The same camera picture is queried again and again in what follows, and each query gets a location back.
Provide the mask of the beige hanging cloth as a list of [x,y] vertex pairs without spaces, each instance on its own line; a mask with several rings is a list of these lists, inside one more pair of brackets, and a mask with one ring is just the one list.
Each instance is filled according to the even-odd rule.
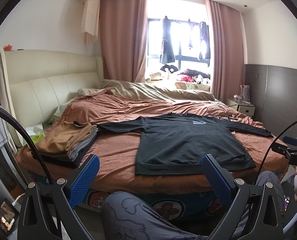
[[99,36],[100,0],[86,0],[82,15],[81,31],[85,42],[91,45]]

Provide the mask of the dark hanging garment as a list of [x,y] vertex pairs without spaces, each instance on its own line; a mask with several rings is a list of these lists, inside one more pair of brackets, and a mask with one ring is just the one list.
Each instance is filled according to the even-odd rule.
[[206,22],[195,23],[188,21],[189,25],[189,50],[198,60],[210,59],[210,34]]
[[163,37],[161,42],[160,63],[168,64],[175,62],[173,46],[171,42],[171,22],[167,16],[163,19]]

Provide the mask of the tablet screen on floor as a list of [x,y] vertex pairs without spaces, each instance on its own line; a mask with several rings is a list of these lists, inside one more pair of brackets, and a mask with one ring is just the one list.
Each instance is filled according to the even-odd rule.
[[6,198],[0,204],[0,229],[8,236],[12,233],[19,212]]

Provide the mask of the cream leather headboard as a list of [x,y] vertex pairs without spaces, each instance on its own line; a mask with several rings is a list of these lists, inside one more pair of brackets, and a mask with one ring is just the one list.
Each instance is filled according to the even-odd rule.
[[80,88],[100,88],[103,79],[99,56],[0,45],[0,105],[25,128],[49,123]]

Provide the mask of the dark hanging garment left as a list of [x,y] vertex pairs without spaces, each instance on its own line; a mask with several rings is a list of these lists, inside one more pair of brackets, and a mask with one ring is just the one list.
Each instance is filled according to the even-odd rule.
[[161,42],[160,63],[168,64],[175,62],[173,46],[171,42],[171,22],[167,16],[163,19],[163,37]]

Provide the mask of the left pink curtain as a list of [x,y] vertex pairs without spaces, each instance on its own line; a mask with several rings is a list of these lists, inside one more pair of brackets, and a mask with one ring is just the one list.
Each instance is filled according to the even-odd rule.
[[101,0],[104,77],[145,82],[148,0]]

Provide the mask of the black long-sleeve sweatshirt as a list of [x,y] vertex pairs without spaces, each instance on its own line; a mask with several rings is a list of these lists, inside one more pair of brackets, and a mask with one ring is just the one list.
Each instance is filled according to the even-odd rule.
[[202,157],[207,154],[228,171],[252,169],[255,161],[233,134],[273,136],[265,128],[193,113],[139,116],[96,125],[100,134],[140,134],[135,174],[141,176],[202,174]]

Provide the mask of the beige duvet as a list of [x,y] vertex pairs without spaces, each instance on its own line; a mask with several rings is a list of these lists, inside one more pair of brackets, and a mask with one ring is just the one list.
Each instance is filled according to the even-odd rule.
[[215,101],[214,96],[210,92],[206,92],[204,90],[169,89],[158,87],[149,83],[132,83],[117,80],[104,80],[101,89],[80,88],[77,92],[77,97],[103,91],[136,100],[154,99],[169,102]]

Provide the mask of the dark hanging garment right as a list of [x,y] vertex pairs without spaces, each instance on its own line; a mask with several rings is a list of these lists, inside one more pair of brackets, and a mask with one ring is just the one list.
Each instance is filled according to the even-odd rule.
[[189,25],[189,50],[198,60],[210,59],[210,34],[206,22],[195,23],[188,21]]

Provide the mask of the stack of folded clothes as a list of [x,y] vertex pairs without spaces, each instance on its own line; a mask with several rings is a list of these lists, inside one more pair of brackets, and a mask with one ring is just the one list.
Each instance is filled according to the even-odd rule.
[[36,143],[45,162],[77,168],[99,135],[96,125],[63,122]]

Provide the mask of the person's leg grey pants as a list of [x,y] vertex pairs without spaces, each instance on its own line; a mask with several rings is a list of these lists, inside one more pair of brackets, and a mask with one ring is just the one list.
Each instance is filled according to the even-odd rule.
[[110,194],[101,209],[106,239],[282,239],[284,192],[279,178],[261,172],[253,184],[235,179],[235,197],[220,223],[207,236],[183,231],[137,196]]

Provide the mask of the orange item on headboard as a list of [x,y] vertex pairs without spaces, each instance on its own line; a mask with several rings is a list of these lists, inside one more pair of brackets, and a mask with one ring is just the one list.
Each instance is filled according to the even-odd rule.
[[4,51],[12,51],[12,46],[9,44],[9,45],[5,46],[3,49],[4,49]]

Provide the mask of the grey wardrobe panels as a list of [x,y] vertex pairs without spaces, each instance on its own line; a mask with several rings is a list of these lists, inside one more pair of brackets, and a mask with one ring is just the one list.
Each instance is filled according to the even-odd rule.
[[263,123],[273,135],[297,120],[297,69],[247,64],[245,83],[255,106],[253,120]]

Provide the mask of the pink curtain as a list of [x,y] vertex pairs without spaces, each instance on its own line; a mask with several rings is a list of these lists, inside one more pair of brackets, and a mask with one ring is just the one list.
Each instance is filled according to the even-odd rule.
[[213,66],[211,93],[225,102],[239,93],[243,79],[244,46],[241,13],[227,5],[206,0],[212,43]]
[[148,0],[101,0],[104,77],[145,82]]

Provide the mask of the right pink curtain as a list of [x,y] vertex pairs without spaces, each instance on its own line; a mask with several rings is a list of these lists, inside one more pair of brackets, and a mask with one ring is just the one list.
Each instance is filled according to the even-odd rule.
[[212,43],[213,66],[211,93],[225,102],[239,93],[243,79],[244,46],[241,13],[227,5],[206,0]]

